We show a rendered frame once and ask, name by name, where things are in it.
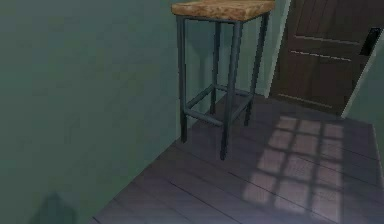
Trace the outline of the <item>wooden top metal stool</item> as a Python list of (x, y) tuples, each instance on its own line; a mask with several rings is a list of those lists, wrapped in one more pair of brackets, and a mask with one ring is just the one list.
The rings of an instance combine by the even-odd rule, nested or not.
[[(177, 50), (178, 50), (178, 75), (179, 75), (179, 116), (180, 139), (187, 140), (187, 118), (193, 117), (222, 129), (220, 158), (227, 157), (232, 123), (240, 114), (245, 115), (244, 123), (248, 124), (253, 106), (253, 98), (257, 79), (260, 73), (268, 22), (271, 11), (275, 8), (275, 0), (196, 0), (171, 5), (171, 12), (176, 18), (177, 25)], [(237, 80), (238, 62), (242, 31), (245, 23), (259, 18), (261, 20), (256, 54), (252, 70), (250, 89), (239, 90), (235, 87)], [(192, 99), (186, 98), (186, 22), (205, 21), (214, 24), (213, 68), (212, 83)], [(226, 85), (217, 83), (218, 63), (221, 40), (221, 25), (233, 26), (231, 52), (229, 61), (229, 74)], [(210, 113), (216, 111), (216, 93), (226, 93), (224, 119), (222, 121), (212, 115), (197, 112), (193, 107), (205, 97), (210, 98)]]

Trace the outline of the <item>dark brown room door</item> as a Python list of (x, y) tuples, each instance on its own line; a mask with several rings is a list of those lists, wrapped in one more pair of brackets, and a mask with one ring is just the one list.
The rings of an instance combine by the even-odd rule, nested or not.
[(291, 0), (273, 98), (340, 115), (370, 56), (369, 30), (384, 33), (384, 0)]

